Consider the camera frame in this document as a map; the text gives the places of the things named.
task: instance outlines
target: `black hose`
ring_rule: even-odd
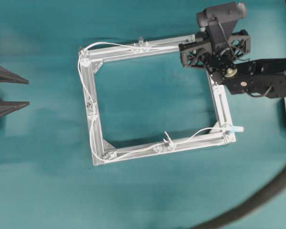
[[[254,193],[249,199],[245,200],[238,206],[228,210],[227,212],[203,222],[199,225],[192,227],[191,229],[216,229],[226,226],[229,223],[237,221],[260,206],[274,198],[277,194],[282,192],[286,188],[286,166],[285,168],[274,177],[263,188]]]

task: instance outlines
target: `aluminum extrusion bar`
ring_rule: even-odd
[[[184,142],[187,138],[175,139],[175,148],[170,148],[164,142],[159,142],[116,149],[102,136],[102,124],[95,85],[95,75],[99,68],[104,63],[112,61],[127,60],[171,52],[178,52],[179,55],[178,44],[193,41],[195,41],[195,37],[193,35],[150,42],[143,42],[141,38],[139,39],[138,43],[127,45],[130,47],[114,46],[89,51],[81,50],[79,52],[82,80],[90,94],[89,95],[86,91],[84,91],[91,147],[93,152],[99,158],[104,159],[100,160],[94,155],[94,153],[92,153],[94,165],[107,164],[145,156],[162,155],[202,147],[220,146],[236,141],[236,137],[233,132],[211,130],[208,134],[195,136],[187,142]],[[207,78],[217,117],[215,126],[232,126],[233,123],[224,87],[222,85],[215,84],[209,75],[207,75]],[[139,150],[140,152],[134,152],[126,155],[126,153],[133,150]]]

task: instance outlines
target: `teal fabric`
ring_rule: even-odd
[[[248,57],[286,57],[283,0],[245,0],[236,31]],[[78,48],[198,30],[195,14],[219,0],[0,0],[0,65],[30,81],[0,84],[31,105],[0,124],[0,229],[188,228],[239,203],[286,163],[283,101],[227,93],[237,142],[92,166],[76,70]],[[115,146],[190,135],[214,124],[205,73],[177,53],[113,62],[97,75],[105,138]],[[286,192],[228,229],[286,229]]]

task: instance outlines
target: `aluminum frame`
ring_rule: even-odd
[[[170,145],[165,142],[150,143],[124,148],[115,148],[103,138],[100,111],[95,85],[95,76],[100,67],[106,62],[179,52],[178,44],[193,41],[195,41],[195,37],[193,34],[150,42],[144,42],[142,38],[139,38],[138,43],[128,45],[134,47],[134,49],[123,46],[114,46],[109,48],[94,49],[90,51],[80,50],[79,62],[82,73],[82,80],[92,97],[91,101],[87,92],[84,91],[91,147],[94,153],[99,158],[103,158],[106,160],[100,160],[92,153],[93,164],[95,166],[146,156],[154,156],[185,150],[198,149],[202,147],[221,146],[228,143],[236,142],[234,132],[221,130],[211,130],[208,134],[195,136],[189,142],[182,143],[173,148],[171,148]],[[214,126],[233,126],[224,86],[217,85],[216,83],[214,83],[208,74],[207,78],[210,85],[210,91],[212,94],[215,113],[217,117],[217,122]],[[187,138],[176,139],[174,140],[174,143],[180,143],[186,139]],[[142,152],[136,152],[124,156],[120,159],[117,157],[124,155],[122,154],[122,152],[140,150],[147,147],[152,147],[154,144],[159,144],[159,147],[150,148]]]

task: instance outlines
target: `white cable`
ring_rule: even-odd
[[[194,135],[190,136],[188,139],[182,141],[182,142],[178,142],[176,143],[177,145],[180,144],[184,144],[184,143],[188,143],[193,137],[195,137],[197,134],[199,134],[200,132],[204,131],[204,130],[223,130],[223,128],[220,127],[207,127],[207,128],[203,128],[201,130],[198,130]]]

